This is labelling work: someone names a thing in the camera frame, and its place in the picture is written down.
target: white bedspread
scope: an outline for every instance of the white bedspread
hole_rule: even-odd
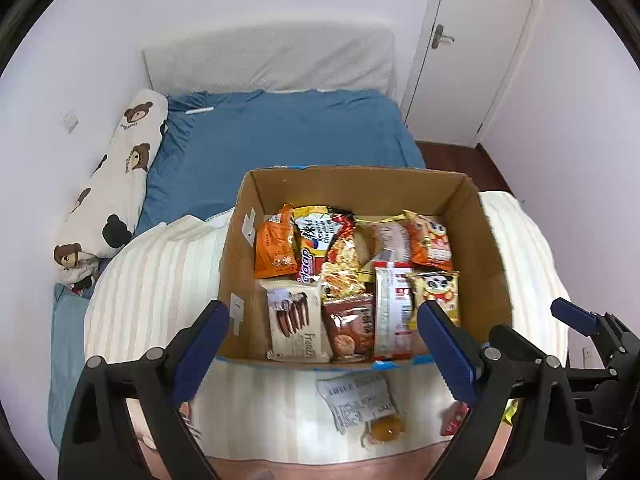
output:
[[[553,299],[567,294],[546,240],[507,193],[481,197],[505,264],[514,328],[564,360],[567,328],[548,311]],[[101,354],[108,362],[138,359],[151,346],[166,346],[189,326],[217,294],[229,217],[227,212],[209,222],[186,217],[161,224],[127,246],[106,269],[92,297],[85,319],[86,355]],[[446,440],[440,436],[441,416],[453,399],[435,365],[383,372],[407,428],[401,440],[368,448],[360,445],[361,429],[345,436],[335,430],[329,409],[316,393],[316,379],[338,374],[215,360],[193,401],[193,422],[202,432],[204,453],[232,460],[327,464]],[[140,411],[132,412],[132,419],[139,436],[148,440]]]

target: light blue pillow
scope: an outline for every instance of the light blue pillow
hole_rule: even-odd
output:
[[[84,368],[84,314],[89,300],[57,283],[51,319],[49,434],[60,449],[66,414]]]

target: snack package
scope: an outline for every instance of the snack package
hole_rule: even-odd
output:
[[[286,363],[325,363],[321,351],[320,285],[289,280],[260,280],[267,291],[271,351],[267,357]]]
[[[397,415],[387,415],[367,423],[362,447],[398,440],[404,433],[404,422]]]
[[[413,312],[406,275],[411,264],[374,262],[376,269],[376,360],[409,359],[412,356],[409,320]]]
[[[404,215],[391,216],[380,221],[356,220],[356,251],[361,262],[358,278],[364,283],[376,281],[373,262],[411,261],[409,233]]]
[[[313,283],[320,278],[326,252],[344,225],[345,217],[323,205],[297,207],[293,216],[300,231],[300,266],[296,279]]]
[[[378,372],[318,380],[316,388],[334,416],[335,429],[341,434],[347,428],[397,413],[386,381]]]
[[[411,244],[411,261],[418,265],[453,271],[446,227],[433,218],[412,211],[405,211],[404,214]]]
[[[382,248],[374,256],[375,261],[403,262],[411,261],[409,232],[402,222],[384,222],[376,225],[376,238]]]
[[[371,361],[374,334],[372,294],[325,301],[322,316],[334,350],[334,361]]]
[[[457,272],[412,272],[407,279],[413,285],[415,301],[415,310],[409,322],[411,330],[418,330],[418,307],[428,300],[437,301],[453,324],[460,326]]]
[[[256,235],[254,275],[257,279],[293,274],[298,264],[293,251],[293,206],[285,204],[260,226]]]
[[[452,417],[450,419],[444,418],[442,421],[442,428],[440,430],[441,436],[451,436],[456,434],[459,430],[462,421],[465,420],[466,412],[469,411],[469,407],[464,402],[458,400],[453,405]]]
[[[364,292],[358,279],[360,261],[354,241],[353,217],[343,216],[342,229],[326,254],[322,264],[323,299],[339,299]]]

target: white wall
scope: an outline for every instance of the white wall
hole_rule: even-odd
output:
[[[427,0],[56,0],[0,78],[0,399],[36,467],[55,478],[46,426],[53,240],[135,91],[148,85],[142,46],[239,16],[386,20],[402,96]],[[62,117],[80,124],[68,135]]]
[[[535,11],[481,142],[574,303],[640,333],[640,70],[589,0],[538,0]],[[572,364],[584,345],[570,335]]]

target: wall socket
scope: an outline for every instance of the wall socket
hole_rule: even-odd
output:
[[[582,366],[584,368],[593,368],[593,352],[594,349],[590,346],[585,346],[582,349]]]
[[[80,121],[78,120],[78,114],[76,114],[76,111],[72,109],[65,114],[62,118],[62,122],[64,123],[67,132],[71,133],[76,129],[76,126],[78,126]]]

